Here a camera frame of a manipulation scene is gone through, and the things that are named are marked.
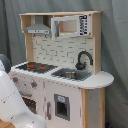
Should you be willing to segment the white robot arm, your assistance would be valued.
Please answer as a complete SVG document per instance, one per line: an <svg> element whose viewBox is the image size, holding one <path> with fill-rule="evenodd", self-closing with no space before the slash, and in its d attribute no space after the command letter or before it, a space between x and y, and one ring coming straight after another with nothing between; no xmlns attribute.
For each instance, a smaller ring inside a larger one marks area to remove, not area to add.
<svg viewBox="0 0 128 128"><path fill-rule="evenodd" d="M45 119L34 114L24 103L8 73L9 59L0 54L0 119L12 123L15 128L47 128Z"/></svg>

